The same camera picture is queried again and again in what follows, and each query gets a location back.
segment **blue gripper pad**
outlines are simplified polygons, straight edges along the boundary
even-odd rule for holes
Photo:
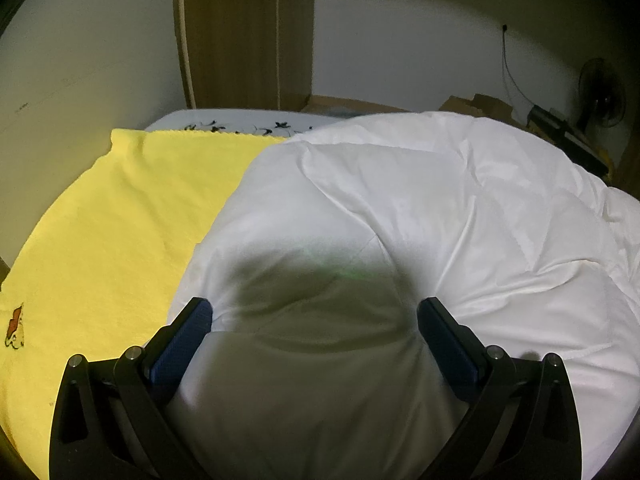
[[[478,366],[484,346],[468,327],[453,319],[437,298],[422,300],[417,318],[420,334],[453,393],[464,402],[473,402],[484,374]]]
[[[193,298],[169,326],[162,327],[145,348],[143,362],[149,396],[162,406],[171,400],[189,362],[211,332],[209,301]]]

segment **cartoon print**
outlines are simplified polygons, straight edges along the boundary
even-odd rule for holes
[[[17,350],[24,346],[24,330],[22,329],[22,305],[14,310],[4,338],[4,346]]]

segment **bedding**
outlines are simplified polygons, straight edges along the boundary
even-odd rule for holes
[[[0,292],[0,424],[39,478],[67,359],[151,338],[193,246],[253,158],[282,140],[114,130],[110,152],[44,214]]]
[[[415,309],[562,356],[592,478],[640,404],[640,203],[552,145],[446,112],[265,149],[168,313],[214,308],[167,416],[219,478],[418,478],[466,406]]]

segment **wooden cabinet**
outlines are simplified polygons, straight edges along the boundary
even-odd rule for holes
[[[301,110],[311,94],[314,0],[174,0],[193,108]]]

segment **yellow fabric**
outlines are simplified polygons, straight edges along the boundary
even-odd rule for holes
[[[282,140],[114,130],[111,151],[44,214],[0,292],[0,424],[39,478],[67,359],[151,338],[194,245],[254,157]]]

